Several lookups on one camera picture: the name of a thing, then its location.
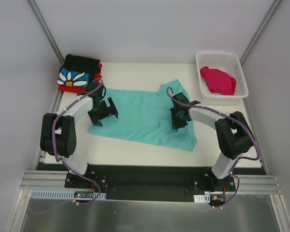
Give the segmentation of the teal t shirt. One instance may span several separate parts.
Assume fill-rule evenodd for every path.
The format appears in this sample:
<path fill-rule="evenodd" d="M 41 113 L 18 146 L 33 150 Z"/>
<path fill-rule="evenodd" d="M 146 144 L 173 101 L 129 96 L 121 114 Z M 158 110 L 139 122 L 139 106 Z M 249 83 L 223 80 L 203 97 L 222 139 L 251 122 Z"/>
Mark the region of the teal t shirt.
<path fill-rule="evenodd" d="M 167 87 L 171 87 L 175 93 L 187 95 L 177 79 L 162 84 L 157 92 L 108 89 L 106 97 L 112 98 L 118 117 L 103 119 L 101 127 L 91 125 L 88 133 L 193 151 L 197 143 L 194 124 L 189 123 L 181 129 L 172 128 L 170 109 L 173 103 L 167 95 Z"/>

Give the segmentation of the white plastic basket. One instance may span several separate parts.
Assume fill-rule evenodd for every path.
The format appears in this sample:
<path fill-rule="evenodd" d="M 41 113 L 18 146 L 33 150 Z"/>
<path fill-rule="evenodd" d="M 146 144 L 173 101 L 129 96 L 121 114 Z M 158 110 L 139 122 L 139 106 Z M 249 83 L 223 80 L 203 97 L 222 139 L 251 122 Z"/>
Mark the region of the white plastic basket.
<path fill-rule="evenodd" d="M 239 57 L 230 52 L 198 52 L 195 55 L 201 95 L 209 101 L 233 101 L 249 91 Z"/>

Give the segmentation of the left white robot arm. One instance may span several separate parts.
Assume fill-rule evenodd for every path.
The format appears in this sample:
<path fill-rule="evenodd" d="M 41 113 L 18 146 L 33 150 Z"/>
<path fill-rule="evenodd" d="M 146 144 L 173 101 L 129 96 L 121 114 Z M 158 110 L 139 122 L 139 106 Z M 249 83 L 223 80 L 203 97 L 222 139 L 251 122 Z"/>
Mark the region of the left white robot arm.
<path fill-rule="evenodd" d="M 40 148 L 67 166 L 76 176 L 76 183 L 82 188 L 92 184 L 92 175 L 87 173 L 88 163 L 76 152 L 76 123 L 88 115 L 93 126 L 102 126 L 102 120 L 115 116 L 118 111 L 112 100 L 105 102 L 106 87 L 99 79 L 91 82 L 89 89 L 77 94 L 77 97 L 66 108 L 56 113 L 43 116 Z"/>

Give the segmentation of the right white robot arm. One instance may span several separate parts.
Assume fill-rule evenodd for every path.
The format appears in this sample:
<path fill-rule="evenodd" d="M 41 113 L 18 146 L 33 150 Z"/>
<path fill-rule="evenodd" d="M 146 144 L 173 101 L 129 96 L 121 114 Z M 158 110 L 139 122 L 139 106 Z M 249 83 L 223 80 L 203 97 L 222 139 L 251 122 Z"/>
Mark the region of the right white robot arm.
<path fill-rule="evenodd" d="M 216 131 L 220 155 L 207 175 L 198 181 L 199 188 L 210 192 L 220 190 L 231 176 L 240 157 L 254 145 L 254 137 L 244 115 L 236 111 L 229 115 L 189 101 L 184 93 L 171 95 L 173 129 L 181 129 L 190 121 L 197 121 Z"/>

